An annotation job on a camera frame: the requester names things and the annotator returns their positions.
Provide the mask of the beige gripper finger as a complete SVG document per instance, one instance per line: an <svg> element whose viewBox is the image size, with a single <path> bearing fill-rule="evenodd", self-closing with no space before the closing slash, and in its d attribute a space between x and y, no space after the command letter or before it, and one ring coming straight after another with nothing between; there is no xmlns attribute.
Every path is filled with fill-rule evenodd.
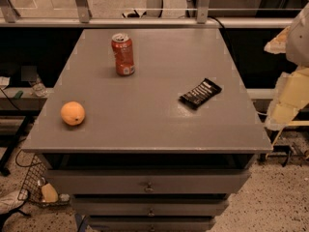
<svg viewBox="0 0 309 232"><path fill-rule="evenodd" d="M269 41L265 47L264 51L271 54L280 54L286 52L286 41L290 31L290 26L283 29L276 37Z"/></svg>
<svg viewBox="0 0 309 232"><path fill-rule="evenodd" d="M298 66L292 73L282 72L267 109L266 128L271 131L284 129L308 103L309 68Z"/></svg>

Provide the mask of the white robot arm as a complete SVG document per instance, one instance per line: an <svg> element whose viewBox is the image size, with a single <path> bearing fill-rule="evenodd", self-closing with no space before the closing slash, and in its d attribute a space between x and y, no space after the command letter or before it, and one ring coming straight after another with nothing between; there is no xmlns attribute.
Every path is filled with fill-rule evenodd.
<svg viewBox="0 0 309 232"><path fill-rule="evenodd" d="M265 126L280 131L309 103L309 5L292 24L268 42L264 51L285 53L296 64L291 74L282 73L275 86L275 95L267 110Z"/></svg>

